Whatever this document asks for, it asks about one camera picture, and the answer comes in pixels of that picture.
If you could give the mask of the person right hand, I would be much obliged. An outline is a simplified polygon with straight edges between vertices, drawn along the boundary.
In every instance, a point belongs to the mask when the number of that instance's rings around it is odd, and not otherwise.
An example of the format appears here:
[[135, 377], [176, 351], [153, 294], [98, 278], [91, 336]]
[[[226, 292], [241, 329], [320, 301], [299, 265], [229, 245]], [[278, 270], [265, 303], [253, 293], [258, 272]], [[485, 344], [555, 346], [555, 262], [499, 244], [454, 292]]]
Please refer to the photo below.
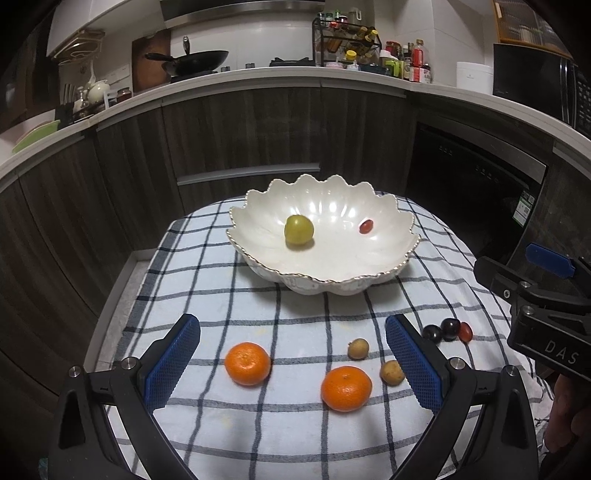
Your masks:
[[590, 384], [559, 375], [554, 385], [554, 401], [544, 444], [557, 453], [575, 437], [590, 434]]

